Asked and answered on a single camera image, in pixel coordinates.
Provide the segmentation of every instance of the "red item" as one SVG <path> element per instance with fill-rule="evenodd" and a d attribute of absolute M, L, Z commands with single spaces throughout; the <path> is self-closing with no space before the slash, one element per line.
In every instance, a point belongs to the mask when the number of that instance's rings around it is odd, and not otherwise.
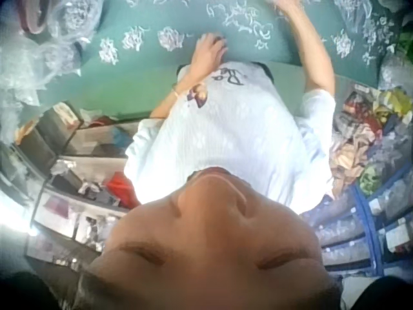
<path fill-rule="evenodd" d="M 118 197 L 121 203 L 128 207 L 128 209 L 133 209 L 140 205 L 132 183 L 122 172 L 115 172 L 112 179 L 106 184 L 106 187 L 108 191 Z"/>

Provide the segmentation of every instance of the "eyebrow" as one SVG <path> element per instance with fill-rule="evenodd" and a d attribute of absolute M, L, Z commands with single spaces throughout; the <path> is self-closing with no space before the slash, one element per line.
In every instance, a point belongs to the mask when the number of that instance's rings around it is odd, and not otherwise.
<path fill-rule="evenodd" d="M 112 251 L 122 251 L 128 254 L 138 255 L 147 262 L 156 266 L 162 266 L 172 255 L 173 251 L 149 242 L 125 242 Z"/>

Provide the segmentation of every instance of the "printed graphic on shirt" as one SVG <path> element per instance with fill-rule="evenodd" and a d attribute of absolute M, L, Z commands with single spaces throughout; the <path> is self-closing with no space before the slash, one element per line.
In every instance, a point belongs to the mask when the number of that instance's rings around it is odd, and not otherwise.
<path fill-rule="evenodd" d="M 223 79 L 227 79 L 227 82 L 237 86 L 243 86 L 244 84 L 241 83 L 237 74 L 239 76 L 243 76 L 240 71 L 235 69 L 228 69 L 228 68 L 219 68 L 217 71 L 217 76 L 212 76 L 212 78 L 216 81 L 222 81 Z"/>
<path fill-rule="evenodd" d="M 188 101 L 195 99 L 198 108 L 202 108 L 208 100 L 208 90 L 205 84 L 198 84 L 192 87 L 186 97 Z"/>

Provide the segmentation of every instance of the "green tablecloth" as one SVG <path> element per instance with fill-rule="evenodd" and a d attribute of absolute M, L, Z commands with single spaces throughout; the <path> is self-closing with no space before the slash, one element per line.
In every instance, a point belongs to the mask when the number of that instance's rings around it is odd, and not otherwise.
<path fill-rule="evenodd" d="M 91 96 L 91 94 L 103 96 L 105 92 L 108 92 L 108 88 L 115 84 L 118 86 L 113 89 L 113 92 L 119 92 L 119 83 L 116 81 L 131 83 L 130 80 L 125 81 L 125 77 L 128 76 L 136 81 L 140 80 L 141 83 L 160 83 L 159 78 L 151 80 L 157 74 L 153 75 L 149 72 L 154 70 L 161 72 L 163 68 L 175 68 L 179 64 L 188 63 L 197 38 L 204 32 L 220 32 L 227 38 L 229 51 L 225 60 L 300 64 L 288 21 L 275 14 L 264 0 L 248 0 L 247 2 L 239 0 L 238 3 L 241 8 L 244 6 L 256 8 L 257 14 L 254 18 L 256 21 L 263 25 L 267 23 L 273 25 L 273 29 L 270 30 L 271 38 L 268 41 L 255 36 L 254 32 L 251 34 L 248 31 L 239 32 L 237 25 L 233 23 L 224 26 L 224 11 L 219 8 L 214 10 L 214 17 L 208 16 L 207 4 L 213 6 L 221 3 L 226 12 L 230 13 L 230 7 L 237 4 L 236 0 L 155 0 L 164 1 L 163 4 L 154 4 L 153 1 L 140 0 L 137 6 L 131 8 L 126 0 L 106 0 L 99 30 L 83 52 L 81 77 L 69 74 L 54 79 L 47 85 L 46 91 L 39 91 L 42 107 L 40 109 L 26 108 L 22 122 L 58 101 L 76 99 L 75 101 L 81 105 L 81 98 Z M 354 34 L 346 30 L 341 13 L 333 0 L 303 0 L 303 2 L 308 16 L 325 42 L 336 74 L 375 87 L 378 83 L 379 66 L 386 47 L 395 43 L 398 36 L 399 23 L 393 21 L 395 25 L 391 26 L 393 24 L 390 22 L 393 18 L 392 14 L 380 6 L 376 0 L 372 0 L 371 18 L 377 27 L 377 36 L 376 43 L 369 53 L 375 58 L 367 64 L 366 59 L 363 59 L 363 55 L 368 52 L 367 39 L 363 37 L 363 31 Z M 238 16 L 237 22 L 239 25 L 249 26 L 248 20 L 242 15 Z M 131 26 L 149 29 L 144 34 L 144 43 L 139 52 L 125 50 L 122 46 L 124 33 L 129 31 Z M 188 35 L 183 42 L 183 48 L 168 52 L 160 46 L 157 32 L 166 26 Z M 351 52 L 345 57 L 338 54 L 334 42 L 334 38 L 341 34 L 347 34 L 352 44 Z M 385 34 L 389 39 L 387 42 L 384 38 Z M 103 63 L 99 57 L 100 43 L 104 38 L 114 40 L 115 47 L 118 49 L 117 65 Z M 268 49 L 258 50 L 255 47 L 257 39 L 268 42 Z M 172 71 L 169 69 L 169 76 L 173 75 Z M 123 87 L 121 91 L 128 91 L 128 89 Z M 147 106 L 140 107 L 139 102 L 136 103 L 136 112 L 147 110 Z"/>

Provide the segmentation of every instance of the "clothing pile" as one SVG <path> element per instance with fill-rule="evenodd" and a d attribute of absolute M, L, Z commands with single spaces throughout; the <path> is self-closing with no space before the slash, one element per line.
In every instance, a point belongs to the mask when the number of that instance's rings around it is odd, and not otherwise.
<path fill-rule="evenodd" d="M 399 168 L 397 160 L 408 156 L 411 121 L 412 99 L 405 91 L 381 92 L 354 85 L 343 111 L 334 118 L 331 195 L 337 198 L 360 176 L 367 196 L 376 191 Z"/>

